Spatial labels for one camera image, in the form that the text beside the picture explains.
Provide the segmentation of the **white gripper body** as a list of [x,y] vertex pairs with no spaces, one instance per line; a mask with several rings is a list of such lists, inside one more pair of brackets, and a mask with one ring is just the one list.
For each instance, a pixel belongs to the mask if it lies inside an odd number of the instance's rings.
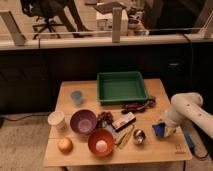
[[161,117],[162,121],[171,128],[176,128],[178,127],[181,122],[182,118],[178,114],[178,112],[174,108],[168,108]]

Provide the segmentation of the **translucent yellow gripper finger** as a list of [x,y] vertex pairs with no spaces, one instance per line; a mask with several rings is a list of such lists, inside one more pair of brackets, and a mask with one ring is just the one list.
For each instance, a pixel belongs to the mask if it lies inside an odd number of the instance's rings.
[[176,129],[175,129],[175,128],[165,127],[163,137],[164,137],[164,138],[168,138],[168,137],[170,137],[171,135],[173,135],[175,132],[176,132]]

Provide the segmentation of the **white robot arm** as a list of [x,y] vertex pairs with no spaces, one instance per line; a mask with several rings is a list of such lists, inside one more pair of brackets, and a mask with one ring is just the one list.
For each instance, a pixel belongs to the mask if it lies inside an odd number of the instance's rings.
[[213,115],[203,110],[202,105],[203,98],[199,93],[175,94],[161,119],[168,127],[176,128],[187,118],[213,139]]

